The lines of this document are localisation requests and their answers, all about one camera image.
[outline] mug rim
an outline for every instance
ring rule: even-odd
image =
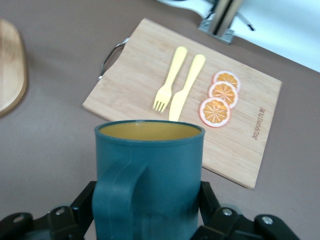
[[[196,135],[192,135],[189,137],[184,137],[184,138],[177,138],[177,139],[169,139],[169,140],[136,140],[136,139],[126,139],[126,138],[119,138],[119,137],[114,137],[114,136],[109,136],[109,135],[105,135],[103,133],[100,132],[100,129],[107,127],[107,126],[112,126],[112,125],[117,125],[117,124],[126,124],[126,123],[143,123],[143,122],[153,122],[153,123],[168,123],[168,124],[178,124],[178,125],[186,125],[189,127],[193,127],[195,129],[199,130],[199,133]],[[187,141],[191,141],[194,140],[196,138],[201,138],[204,136],[205,134],[205,129],[201,126],[192,124],[192,123],[188,123],[188,122],[181,122],[181,121],[169,121],[169,120],[156,120],[156,119],[136,119],[136,120],[119,120],[119,121],[110,121],[110,122],[106,122],[103,124],[100,124],[98,126],[96,126],[94,128],[94,132],[96,136],[99,136],[105,140],[110,140],[113,142],[119,142],[122,144],[144,144],[144,145],[148,145],[148,144],[182,144],[185,143]]]

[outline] metal handle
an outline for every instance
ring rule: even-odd
[[[106,65],[107,65],[107,62],[109,61],[109,59],[111,58],[111,56],[114,54],[114,52],[120,48],[123,48],[126,43],[128,42],[129,40],[129,37],[127,37],[123,42],[117,44],[112,50],[111,52],[109,53],[109,55],[105,58],[105,60],[103,61],[102,65],[101,65],[101,73],[100,73],[100,76],[99,76],[99,80],[102,78],[102,76],[104,75],[104,73],[107,71],[106,69]]]

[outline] mug handle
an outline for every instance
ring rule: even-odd
[[[98,179],[92,213],[98,240],[133,240],[132,196],[147,164],[118,161]]]

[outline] bamboo cutting board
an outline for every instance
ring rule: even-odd
[[[27,67],[20,34],[0,18],[0,117],[18,104],[26,87]]]
[[[163,113],[152,108],[178,46],[185,46],[188,54],[173,83],[172,96],[183,88],[194,56],[206,57],[179,119],[206,130],[203,167],[244,187],[254,188],[281,88],[281,82],[273,77],[144,19],[83,107],[109,121],[167,120],[170,104]],[[229,122],[212,128],[200,119],[199,107],[208,98],[213,75],[222,70],[238,76],[241,89]]]

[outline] screw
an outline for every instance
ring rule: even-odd
[[[13,222],[16,224],[20,221],[22,221],[25,217],[23,215],[17,216],[15,219],[13,219]]]
[[[274,224],[274,221],[268,217],[268,216],[263,216],[262,217],[262,221],[265,223],[265,224],[268,224],[268,225],[271,225],[271,224]]]
[[[55,212],[55,215],[61,215],[65,212],[65,209],[62,207]]]
[[[224,214],[225,216],[231,216],[231,215],[232,215],[232,211],[231,211],[229,208],[224,208],[224,209],[222,210],[222,212],[223,212],[223,214]]]

